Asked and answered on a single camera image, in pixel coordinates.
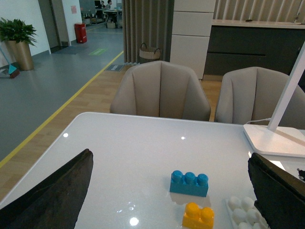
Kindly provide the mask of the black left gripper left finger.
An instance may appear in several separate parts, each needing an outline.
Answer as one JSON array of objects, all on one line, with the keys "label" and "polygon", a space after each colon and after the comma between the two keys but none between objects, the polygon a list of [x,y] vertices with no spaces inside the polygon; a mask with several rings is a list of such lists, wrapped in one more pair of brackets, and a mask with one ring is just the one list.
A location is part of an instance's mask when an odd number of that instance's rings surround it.
[{"label": "black left gripper left finger", "polygon": [[0,210],[2,229],[72,229],[87,195],[93,153],[83,150]]}]

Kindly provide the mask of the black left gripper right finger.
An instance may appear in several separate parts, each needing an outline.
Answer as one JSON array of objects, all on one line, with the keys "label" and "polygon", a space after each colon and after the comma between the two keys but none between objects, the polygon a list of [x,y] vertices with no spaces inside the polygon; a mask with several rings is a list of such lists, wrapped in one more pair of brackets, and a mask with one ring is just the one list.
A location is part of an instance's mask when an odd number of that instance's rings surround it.
[{"label": "black left gripper right finger", "polygon": [[248,160],[254,206],[272,229],[305,227],[305,183],[258,153]]}]

